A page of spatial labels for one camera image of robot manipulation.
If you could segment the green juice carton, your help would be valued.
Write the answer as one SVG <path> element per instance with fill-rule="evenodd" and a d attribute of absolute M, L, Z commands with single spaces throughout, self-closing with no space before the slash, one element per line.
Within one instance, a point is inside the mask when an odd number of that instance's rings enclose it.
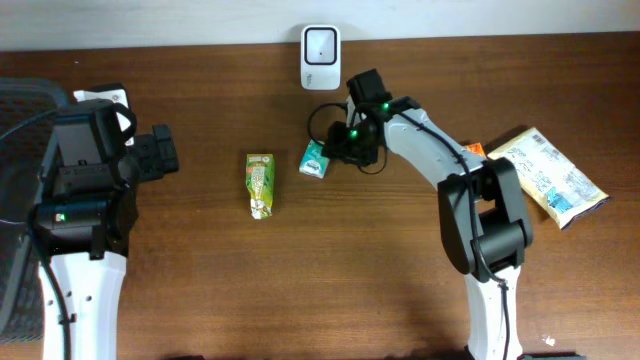
<path fill-rule="evenodd" d="M 251 215 L 262 220 L 272 215 L 274 201 L 275 160 L 272 154 L 248 154 L 246 187 L 250 194 Z"/>

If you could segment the orange tissue pack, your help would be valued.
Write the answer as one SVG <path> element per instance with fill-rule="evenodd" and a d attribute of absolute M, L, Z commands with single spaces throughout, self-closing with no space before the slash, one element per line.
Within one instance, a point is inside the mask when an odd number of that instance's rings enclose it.
<path fill-rule="evenodd" d="M 484 159 L 487 158 L 484 148 L 481 143 L 472 143 L 464 146 L 465 150 L 469 153 L 482 157 Z"/>

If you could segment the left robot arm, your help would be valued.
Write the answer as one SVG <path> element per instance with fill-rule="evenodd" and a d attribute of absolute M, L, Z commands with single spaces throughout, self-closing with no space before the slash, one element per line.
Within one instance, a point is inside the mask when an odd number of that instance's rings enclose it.
<path fill-rule="evenodd" d="M 51 111 L 27 230 L 39 260 L 45 359 L 114 359 L 141 184 L 179 169 L 170 128 L 137 134 L 126 106 L 93 99 Z"/>

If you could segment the teal tissue pack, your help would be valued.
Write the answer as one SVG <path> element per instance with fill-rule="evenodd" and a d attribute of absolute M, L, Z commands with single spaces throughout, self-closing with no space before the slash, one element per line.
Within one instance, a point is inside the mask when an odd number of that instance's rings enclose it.
<path fill-rule="evenodd" d="M 299 172 L 304 175 L 323 179 L 329 166 L 329 159 L 322 155 L 322 150 L 322 142 L 316 143 L 310 140 L 302 157 Z"/>

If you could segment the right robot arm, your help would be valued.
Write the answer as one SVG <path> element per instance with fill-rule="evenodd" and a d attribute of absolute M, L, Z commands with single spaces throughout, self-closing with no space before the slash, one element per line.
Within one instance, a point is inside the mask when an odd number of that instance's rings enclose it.
<path fill-rule="evenodd" d="M 533 229 L 515 166 L 465 149 L 415 99 L 393 97 L 374 69 L 347 88 L 347 118 L 329 127 L 323 156 L 365 172 L 380 150 L 394 153 L 436 189 L 442 246 L 468 295 L 467 357 L 523 358 L 516 287 Z"/>

